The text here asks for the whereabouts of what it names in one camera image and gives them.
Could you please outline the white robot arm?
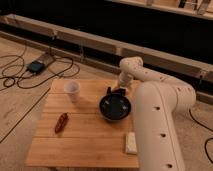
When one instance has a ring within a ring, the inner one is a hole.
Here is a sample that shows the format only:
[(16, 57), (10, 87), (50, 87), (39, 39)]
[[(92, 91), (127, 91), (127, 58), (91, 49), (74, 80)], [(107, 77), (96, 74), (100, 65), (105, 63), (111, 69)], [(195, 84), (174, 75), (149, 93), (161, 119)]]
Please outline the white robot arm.
[(188, 111), (196, 102), (187, 82), (143, 66), (139, 56), (119, 62), (119, 87), (140, 83), (132, 94), (133, 126), (140, 171), (185, 171), (173, 113)]

